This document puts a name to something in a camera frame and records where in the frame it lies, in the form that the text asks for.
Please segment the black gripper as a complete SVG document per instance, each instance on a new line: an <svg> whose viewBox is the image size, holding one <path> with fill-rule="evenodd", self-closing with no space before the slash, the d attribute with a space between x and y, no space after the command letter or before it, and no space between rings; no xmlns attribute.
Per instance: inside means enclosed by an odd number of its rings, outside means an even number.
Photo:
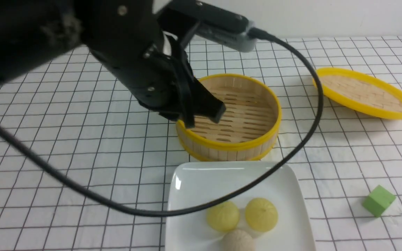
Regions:
<svg viewBox="0 0 402 251"><path fill-rule="evenodd" d="M187 129L195 116L218 124L225 104L194 77L185 50L158 23L170 1L84 0L82 41L143 107Z"/></svg>

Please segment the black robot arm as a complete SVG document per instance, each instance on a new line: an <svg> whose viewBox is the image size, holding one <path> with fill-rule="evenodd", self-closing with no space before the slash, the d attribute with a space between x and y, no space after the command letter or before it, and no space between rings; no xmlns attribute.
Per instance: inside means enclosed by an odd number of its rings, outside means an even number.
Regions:
<svg viewBox="0 0 402 251"><path fill-rule="evenodd" d="M218 123L225 104L195 77L152 0L0 0L0 86L81 46L139 104L187 128Z"/></svg>

